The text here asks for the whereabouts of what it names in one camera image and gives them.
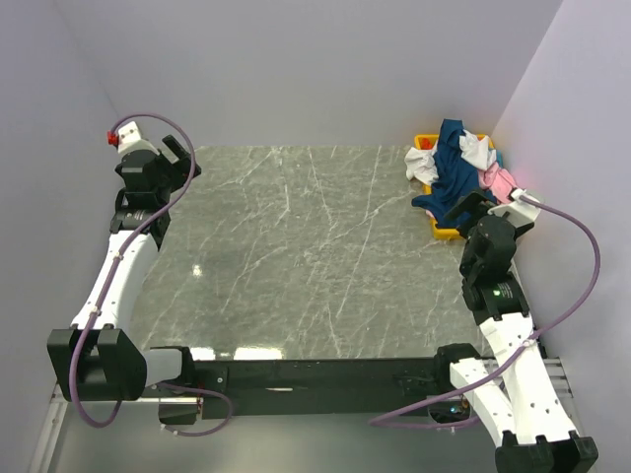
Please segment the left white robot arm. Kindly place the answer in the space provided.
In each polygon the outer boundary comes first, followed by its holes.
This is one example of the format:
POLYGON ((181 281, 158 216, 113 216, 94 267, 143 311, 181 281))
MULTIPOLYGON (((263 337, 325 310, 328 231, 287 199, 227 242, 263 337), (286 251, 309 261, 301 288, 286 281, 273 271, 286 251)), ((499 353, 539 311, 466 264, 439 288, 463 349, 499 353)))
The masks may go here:
POLYGON ((183 396, 196 386, 197 372, 182 361, 181 351, 143 352, 127 330, 170 226, 172 197, 201 168, 172 135, 162 140, 172 159, 137 130, 112 133, 108 141, 120 155, 114 170, 123 186, 115 198, 105 261, 79 313, 69 327, 51 331, 46 349, 68 401, 136 400, 160 380, 183 396))

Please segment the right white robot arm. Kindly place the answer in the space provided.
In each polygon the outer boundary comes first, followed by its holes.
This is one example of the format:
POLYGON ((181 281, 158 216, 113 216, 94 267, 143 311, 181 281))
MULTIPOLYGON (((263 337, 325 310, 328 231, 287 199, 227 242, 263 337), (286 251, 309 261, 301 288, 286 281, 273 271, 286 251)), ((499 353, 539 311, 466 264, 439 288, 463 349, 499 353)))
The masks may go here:
POLYGON ((454 344, 438 350, 433 381, 446 393, 461 390, 495 443, 498 471, 588 472, 598 459, 596 443, 579 433, 560 402, 512 268, 518 239, 538 213, 537 201, 521 189, 498 206, 474 190, 448 212, 449 219, 463 219, 457 228, 465 240, 462 295, 492 349, 498 376, 472 347, 454 344))

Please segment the dark blue t shirt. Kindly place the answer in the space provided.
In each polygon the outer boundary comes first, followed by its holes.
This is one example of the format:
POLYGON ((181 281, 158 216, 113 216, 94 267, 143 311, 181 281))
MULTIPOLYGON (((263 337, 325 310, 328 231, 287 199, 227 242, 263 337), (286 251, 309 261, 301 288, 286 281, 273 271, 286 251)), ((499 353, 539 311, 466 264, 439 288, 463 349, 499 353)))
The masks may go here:
POLYGON ((429 211, 438 228, 455 228, 466 218, 462 213, 454 220, 447 218, 448 212, 460 197, 480 190, 478 169, 462 158, 459 138, 464 135, 461 120, 444 119, 434 155, 438 179, 431 184, 431 193, 414 197, 413 207, 429 211))

